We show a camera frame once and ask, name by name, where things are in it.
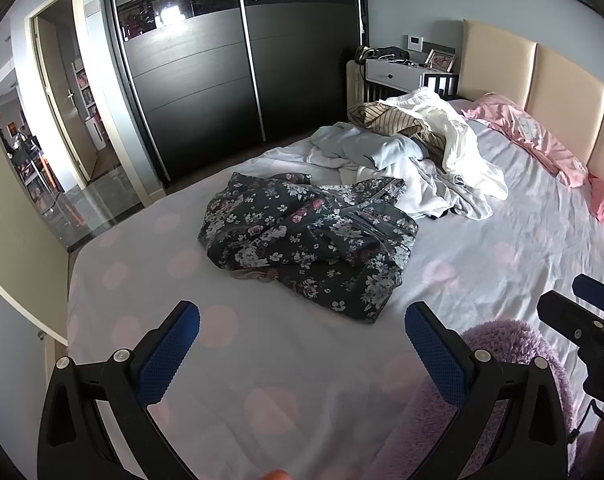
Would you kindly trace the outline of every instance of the drawer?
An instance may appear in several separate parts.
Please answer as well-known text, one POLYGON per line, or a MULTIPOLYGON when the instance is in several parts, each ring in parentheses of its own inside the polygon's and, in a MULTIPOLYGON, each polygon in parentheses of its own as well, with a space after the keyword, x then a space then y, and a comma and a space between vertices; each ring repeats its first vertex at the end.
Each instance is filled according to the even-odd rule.
POLYGON ((422 86, 423 76, 419 68, 367 59, 367 81, 410 92, 422 86))

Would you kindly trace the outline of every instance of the thermostat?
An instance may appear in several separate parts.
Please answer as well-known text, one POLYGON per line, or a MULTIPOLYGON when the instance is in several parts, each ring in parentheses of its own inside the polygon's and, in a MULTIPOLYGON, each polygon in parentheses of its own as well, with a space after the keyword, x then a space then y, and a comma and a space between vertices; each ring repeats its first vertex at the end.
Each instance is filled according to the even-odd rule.
POLYGON ((417 52, 422 51, 422 43, 424 38, 421 36, 409 36, 409 50, 416 50, 417 52))

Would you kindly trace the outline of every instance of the blue gripper pad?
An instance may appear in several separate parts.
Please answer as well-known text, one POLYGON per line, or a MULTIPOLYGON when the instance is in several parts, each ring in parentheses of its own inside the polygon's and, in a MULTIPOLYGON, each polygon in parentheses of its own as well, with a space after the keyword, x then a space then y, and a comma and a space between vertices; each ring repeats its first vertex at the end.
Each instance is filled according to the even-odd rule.
MULTIPOLYGON (((158 342, 155 342, 155 349, 151 351, 146 362, 140 368, 140 373, 138 373, 138 400, 142 406, 156 404, 162 400, 178 371, 179 365, 199 332, 199 310, 197 307, 187 301, 180 302, 178 307, 180 306, 181 312, 174 311, 162 323, 162 326, 156 329, 160 336, 162 332, 165 332, 165 335, 158 342), (172 326, 165 326, 165 323, 170 322, 173 314, 177 314, 177 316, 175 316, 176 319, 172 326)), ((157 335, 152 334, 156 330, 151 330, 147 336, 151 336, 152 339, 153 335, 157 335)))
POLYGON ((573 294, 604 311, 604 284, 580 274, 573 280, 573 294))
POLYGON ((456 332, 445 329, 422 301, 408 307, 404 328, 439 394, 460 409, 468 395, 473 371, 466 343, 456 332), (444 340, 456 348, 450 348, 444 340))

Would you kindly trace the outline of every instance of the wardrobe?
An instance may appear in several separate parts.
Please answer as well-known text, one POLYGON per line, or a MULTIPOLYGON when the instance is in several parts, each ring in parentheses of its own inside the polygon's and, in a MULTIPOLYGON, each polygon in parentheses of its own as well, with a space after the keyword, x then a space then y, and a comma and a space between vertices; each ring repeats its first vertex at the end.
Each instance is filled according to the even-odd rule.
POLYGON ((132 108, 165 184, 345 118, 363 0, 114 0, 132 108))

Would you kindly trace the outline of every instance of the dark floral fabric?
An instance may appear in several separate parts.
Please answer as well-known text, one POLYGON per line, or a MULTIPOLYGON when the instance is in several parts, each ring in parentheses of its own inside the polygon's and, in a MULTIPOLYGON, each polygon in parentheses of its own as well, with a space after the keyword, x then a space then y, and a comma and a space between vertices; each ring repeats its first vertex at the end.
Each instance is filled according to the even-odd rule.
POLYGON ((227 270, 260 269, 305 298, 375 322, 411 255, 418 226, 393 205, 399 178, 313 186, 290 173, 234 173, 207 206, 199 241, 227 270))

